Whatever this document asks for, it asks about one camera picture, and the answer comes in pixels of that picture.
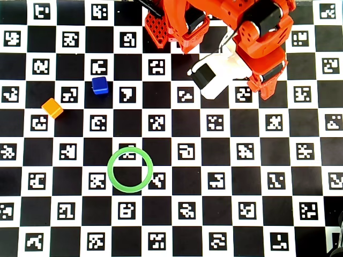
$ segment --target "blue cube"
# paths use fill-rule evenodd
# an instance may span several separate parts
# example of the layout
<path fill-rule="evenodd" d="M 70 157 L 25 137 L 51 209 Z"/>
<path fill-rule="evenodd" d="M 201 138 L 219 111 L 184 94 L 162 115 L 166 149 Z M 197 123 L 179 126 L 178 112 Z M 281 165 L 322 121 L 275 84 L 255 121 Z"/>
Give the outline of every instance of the blue cube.
<path fill-rule="evenodd" d="M 108 94 L 108 84 L 105 77 L 93 78 L 92 88 L 96 95 Z"/>

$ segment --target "white square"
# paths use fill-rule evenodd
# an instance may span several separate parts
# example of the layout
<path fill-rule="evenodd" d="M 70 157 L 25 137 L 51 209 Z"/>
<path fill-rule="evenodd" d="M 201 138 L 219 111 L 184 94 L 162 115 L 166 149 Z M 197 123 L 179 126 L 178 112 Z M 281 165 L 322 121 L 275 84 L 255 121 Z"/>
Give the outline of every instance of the white square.
<path fill-rule="evenodd" d="M 154 166 L 154 173 L 158 173 L 159 175 L 163 175 L 158 179 L 152 177 L 150 183 L 154 183 L 155 185 L 161 180 L 164 180 L 166 184 L 166 189 L 149 189 L 149 184 L 143 188 L 141 194 L 143 196 L 171 196 L 173 194 L 173 171 L 171 166 Z M 147 174 L 147 167 L 142 167 L 142 181 L 145 179 Z"/>
<path fill-rule="evenodd" d="M 142 137 L 171 138 L 172 135 L 171 109 L 143 109 Z"/>
<path fill-rule="evenodd" d="M 288 80 L 287 100 L 289 109 L 317 109 L 317 80 Z"/>
<path fill-rule="evenodd" d="M 202 165 L 201 138 L 171 138 L 171 165 L 199 167 Z"/>
<path fill-rule="evenodd" d="M 25 138 L 53 138 L 55 133 L 55 119 L 43 109 L 25 109 L 24 137 Z"/>
<path fill-rule="evenodd" d="M 322 166 L 322 183 L 324 196 L 342 196 L 343 167 Z"/>
<path fill-rule="evenodd" d="M 336 66 L 339 67 L 339 73 L 333 74 L 333 73 L 326 73 L 323 74 L 323 60 L 325 58 L 332 58 L 333 63 L 327 63 L 325 64 L 325 67 L 327 65 L 330 66 Z M 327 71 L 334 71 L 332 68 L 328 68 Z M 317 80 L 341 80 L 342 74 L 343 74 L 343 52 L 316 52 L 316 74 L 317 74 Z"/>
<path fill-rule="evenodd" d="M 165 250 L 149 250 L 149 233 L 152 237 L 152 240 L 156 240 L 156 237 L 162 239 L 162 234 L 164 236 L 165 233 L 165 245 L 158 243 L 156 247 L 164 248 Z M 141 227 L 141 255 L 142 256 L 149 256 L 149 257 L 172 257 L 173 256 L 173 227 L 172 226 L 142 226 Z"/>
<path fill-rule="evenodd" d="M 1 203 L 12 203 L 13 208 L 7 210 L 7 216 L 13 216 L 13 220 L 0 220 L 1 228 L 18 228 L 20 227 L 20 210 L 21 210 L 21 197 L 20 196 L 2 196 L 0 198 L 0 208 Z"/>
<path fill-rule="evenodd" d="M 112 143 L 113 153 L 119 150 L 120 144 L 125 144 L 131 147 L 137 147 L 142 149 L 142 139 L 141 138 L 126 138 L 126 137 L 114 137 Z M 128 153 L 126 157 L 118 157 L 114 162 L 114 167 L 141 167 L 143 158 L 139 154 L 131 155 Z"/>
<path fill-rule="evenodd" d="M 288 233 L 288 244 L 275 245 L 276 247 L 288 247 L 288 251 L 271 250 L 270 233 Z M 295 253 L 295 233 L 293 226 L 264 226 L 263 227 L 264 256 L 265 257 L 289 257 L 296 256 Z"/>
<path fill-rule="evenodd" d="M 216 178 L 217 181 L 209 181 L 208 180 L 209 173 L 211 177 Z M 218 195 L 231 196 L 232 195 L 231 175 L 232 175 L 231 167 L 229 166 L 202 166 L 202 195 L 203 196 L 218 196 Z"/>
<path fill-rule="evenodd" d="M 52 194 L 52 167 L 22 167 L 21 196 L 52 196 Z"/>
<path fill-rule="evenodd" d="M 172 109 L 200 109 L 200 89 L 193 81 L 172 81 L 170 87 Z"/>
<path fill-rule="evenodd" d="M 67 87 L 70 88 L 68 92 L 62 93 L 62 88 L 66 89 Z M 63 110 L 83 110 L 85 107 L 84 81 L 55 81 L 55 100 Z"/>
<path fill-rule="evenodd" d="M 56 27 L 56 53 L 58 54 L 84 54 L 85 51 L 86 51 L 86 27 L 85 26 L 57 26 Z"/>
<path fill-rule="evenodd" d="M 94 10 L 97 17 L 104 17 L 106 20 L 92 20 L 92 4 L 95 4 L 96 10 Z M 97 4 L 105 4 L 105 10 L 99 8 Z M 86 26 L 99 26 L 99 27 L 113 27 L 114 24 L 114 2 L 107 0 L 91 0 L 85 2 L 85 25 Z"/>
<path fill-rule="evenodd" d="M 300 203 L 316 203 L 318 220 L 301 220 L 300 216 L 306 218 L 307 215 L 303 212 L 305 207 L 300 207 Z M 325 226 L 323 196 L 293 196 L 293 220 L 294 226 Z"/>
<path fill-rule="evenodd" d="M 49 226 L 21 226 L 19 228 L 19 237 L 18 237 L 18 256 L 22 257 L 45 257 L 49 256 L 50 253 L 50 229 Z M 40 251 L 27 251 L 25 252 L 26 242 L 26 233 L 42 233 L 43 234 L 43 245 Z"/>
<path fill-rule="evenodd" d="M 24 109 L 26 102 L 25 80 L 0 80 L 0 109 Z"/>
<path fill-rule="evenodd" d="M 179 209 L 179 202 L 183 203 L 181 210 L 184 210 L 184 211 L 181 211 Z M 195 203 L 195 211 L 188 203 Z M 192 215 L 195 217 L 194 219 L 190 219 L 190 218 L 179 219 L 179 216 L 192 217 Z M 202 196 L 201 195 L 173 195 L 171 198 L 171 223 L 173 226 L 202 226 L 203 225 Z"/>
<path fill-rule="evenodd" d="M 259 94 L 254 93 L 246 81 L 231 81 L 229 85 L 230 109 L 258 109 Z"/>
<path fill-rule="evenodd" d="M 261 108 L 258 110 L 259 136 L 261 138 L 289 137 L 289 114 L 286 108 Z"/>
<path fill-rule="evenodd" d="M 50 4 L 50 8 L 37 6 L 37 4 Z M 41 19 L 50 14 L 50 19 Z M 27 24 L 34 26 L 56 26 L 57 5 L 53 0 L 35 0 L 27 2 Z"/>
<path fill-rule="evenodd" d="M 62 149 L 68 152 L 59 152 L 59 145 L 66 144 Z M 84 139 L 83 138 L 54 138 L 53 146 L 53 166 L 54 167 L 82 167 L 84 163 Z"/>
<path fill-rule="evenodd" d="M 68 207 L 69 204 L 75 206 L 74 213 L 73 207 Z M 82 196 L 68 195 L 65 196 L 52 196 L 51 197 L 51 220 L 50 226 L 81 226 L 82 222 Z M 70 220 L 61 220 L 61 218 L 69 217 Z"/>
<path fill-rule="evenodd" d="M 28 52 L 26 54 L 26 81 L 55 81 L 56 54 L 50 52 Z"/>
<path fill-rule="evenodd" d="M 210 233 L 215 233 L 216 241 L 210 241 Z M 224 243 L 221 238 L 224 236 L 226 240 L 227 250 L 211 250 L 210 244 L 213 247 L 220 246 L 220 243 Z M 232 257 L 234 256 L 234 243 L 233 227 L 232 226 L 203 226 L 203 257 Z"/>
<path fill-rule="evenodd" d="M 10 39 L 11 46 L 5 47 L 5 41 Z M 0 52 L 24 52 L 27 51 L 27 26 L 26 25 L 0 25 Z"/>
<path fill-rule="evenodd" d="M 297 148 L 296 144 L 302 143 L 313 143 L 315 151 L 315 159 L 307 160 L 304 158 L 297 159 Z M 289 152 L 290 152 L 290 165 L 291 166 L 322 166 L 322 155 L 320 151 L 320 138 L 319 137 L 290 137 L 289 138 Z"/>
<path fill-rule="evenodd" d="M 85 81 L 92 81 L 93 78 L 98 77 L 106 77 L 107 81 L 113 81 L 113 73 L 113 54 L 85 54 Z"/>
<path fill-rule="evenodd" d="M 88 251 L 87 250 L 88 233 L 95 233 L 95 234 L 105 233 L 105 243 L 104 243 L 105 250 L 97 251 L 96 249 L 93 248 L 93 245 L 92 245 L 92 250 Z M 112 242 L 112 227 L 111 226 L 82 226 L 81 237 L 80 237 L 80 256 L 111 257 L 111 242 Z"/>
<path fill-rule="evenodd" d="M 290 166 L 261 166 L 261 189 L 263 196 L 292 196 Z"/>
<path fill-rule="evenodd" d="M 248 215 L 254 216 L 256 219 L 239 219 L 239 214 L 244 214 L 241 203 L 255 203 L 253 212 L 247 212 Z M 263 226 L 263 206 L 262 196 L 259 195 L 233 195 L 232 196 L 232 224 L 233 226 Z"/>
<path fill-rule="evenodd" d="M 151 71 L 155 72 L 156 74 L 149 75 L 149 68 L 151 68 Z M 171 54 L 143 54 L 142 56 L 142 81 L 167 81 L 169 82 L 171 80 L 172 80 L 172 56 Z"/>
<path fill-rule="evenodd" d="M 84 109 L 84 138 L 112 137 L 113 109 Z"/>
<path fill-rule="evenodd" d="M 116 81 L 113 84 L 113 109 L 137 110 L 142 108 L 142 81 Z"/>
<path fill-rule="evenodd" d="M 141 226 L 141 214 L 142 197 L 140 195 L 117 195 L 112 197 L 112 226 Z"/>
<path fill-rule="evenodd" d="M 126 45 L 121 47 L 121 35 L 126 32 L 124 41 Z M 114 29 L 114 53 L 115 54 L 141 54 L 143 52 L 143 28 L 141 26 L 115 26 Z"/>
<path fill-rule="evenodd" d="M 112 187 L 107 167 L 82 167 L 82 196 L 112 196 Z"/>
<path fill-rule="evenodd" d="M 286 40 L 286 52 L 316 52 L 315 26 L 293 25 Z"/>
<path fill-rule="evenodd" d="M 238 159 L 238 154 L 240 154 L 241 158 L 244 158 L 244 159 L 242 160 Z M 230 138 L 230 155 L 231 155 L 231 158 L 230 158 L 231 166 L 236 166 L 236 167 L 261 166 L 260 139 L 258 137 L 255 137 L 255 138 L 231 137 Z"/>
<path fill-rule="evenodd" d="M 327 123 L 325 120 L 325 116 L 331 117 L 332 120 L 330 120 L 330 122 Z M 343 137 L 343 108 L 319 108 L 318 118 L 320 137 Z"/>
<path fill-rule="evenodd" d="M 24 152 L 24 138 L 17 138 L 17 137 L 15 137 L 15 138 L 10 138 L 10 137 L 0 138 L 0 143 L 3 143 L 5 145 L 7 143 L 17 144 L 17 150 L 14 152 L 14 150 L 12 149 L 12 152 L 14 153 L 14 155 L 12 154 L 12 159 L 7 158 L 6 160 L 0 161 L 0 167 L 22 167 L 22 165 L 23 165 L 23 152 Z"/>
<path fill-rule="evenodd" d="M 202 138 L 228 137 L 230 135 L 230 110 L 201 109 L 200 135 Z"/>

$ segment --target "checkerboard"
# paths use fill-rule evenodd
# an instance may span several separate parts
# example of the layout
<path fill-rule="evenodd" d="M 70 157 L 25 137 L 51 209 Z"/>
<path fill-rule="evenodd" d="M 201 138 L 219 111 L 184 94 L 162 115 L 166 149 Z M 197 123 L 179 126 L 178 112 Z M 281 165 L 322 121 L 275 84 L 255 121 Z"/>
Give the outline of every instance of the checkerboard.
<path fill-rule="evenodd" d="M 246 81 L 201 97 L 135 2 L 0 1 L 0 256 L 325 256 L 343 210 L 342 1 L 299 5 L 274 96 Z M 105 76 L 109 94 L 91 80 Z M 41 109 L 53 97 L 64 112 Z M 141 192 L 107 162 L 153 160 Z M 114 167 L 133 186 L 140 156 Z"/>

